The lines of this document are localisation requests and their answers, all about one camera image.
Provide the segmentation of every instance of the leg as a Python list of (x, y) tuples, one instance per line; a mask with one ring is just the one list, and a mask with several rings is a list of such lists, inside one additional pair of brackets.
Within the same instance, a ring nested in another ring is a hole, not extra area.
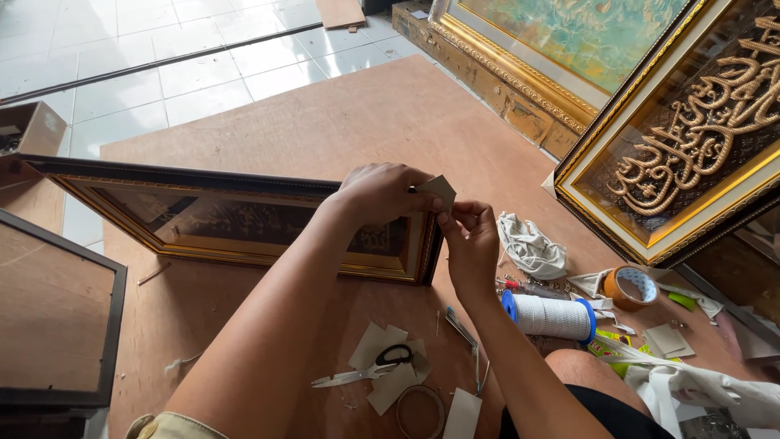
[(636, 392), (611, 367), (589, 352), (559, 349), (544, 359), (564, 384), (575, 384), (608, 394), (650, 417)]

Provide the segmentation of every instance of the blue-green painting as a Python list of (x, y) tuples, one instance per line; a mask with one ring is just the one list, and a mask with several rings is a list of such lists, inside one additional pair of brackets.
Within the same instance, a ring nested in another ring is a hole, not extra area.
[(686, 0), (459, 0), (459, 4), (614, 93)]

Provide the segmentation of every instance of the brown tape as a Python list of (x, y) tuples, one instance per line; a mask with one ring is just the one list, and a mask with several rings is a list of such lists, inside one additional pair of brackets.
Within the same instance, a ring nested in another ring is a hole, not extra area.
[(445, 412), (444, 412), (444, 404), (441, 402), (441, 398), (434, 392), (430, 387), (427, 386), (412, 386), (407, 388), (403, 391), (401, 396), (398, 398), (398, 405), (395, 407), (395, 420), (398, 421), (398, 428), (401, 429), (401, 433), (403, 433), (404, 436), (406, 436), (408, 439), (418, 439), (415, 437), (412, 437), (403, 429), (403, 423), (401, 422), (401, 404), (403, 403), (404, 397), (406, 397), (409, 393), (412, 392), (420, 392), (425, 393), (426, 395), (430, 396), (431, 399), (434, 400), (436, 403), (436, 406), (438, 407), (438, 425), (436, 426), (436, 431), (429, 436), (427, 439), (435, 439), (440, 433), (441, 430), (444, 429), (444, 421), (445, 421)]
[(655, 303), (659, 294), (658, 285), (632, 266), (619, 266), (604, 278), (604, 295), (623, 311), (639, 311)]

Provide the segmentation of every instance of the white cord spool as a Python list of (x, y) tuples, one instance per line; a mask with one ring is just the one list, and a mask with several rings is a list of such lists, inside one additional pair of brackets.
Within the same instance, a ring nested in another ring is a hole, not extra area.
[(581, 344), (590, 343), (596, 335), (596, 315), (587, 300), (570, 302), (505, 290), (501, 303), (523, 334), (568, 338)]

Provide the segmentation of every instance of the black shorts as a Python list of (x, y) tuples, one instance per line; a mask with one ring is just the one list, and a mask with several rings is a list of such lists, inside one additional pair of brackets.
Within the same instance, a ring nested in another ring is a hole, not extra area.
[[(642, 412), (608, 394), (567, 384), (566, 388), (615, 439), (674, 439), (668, 431)], [(499, 439), (519, 439), (515, 424), (504, 407)]]

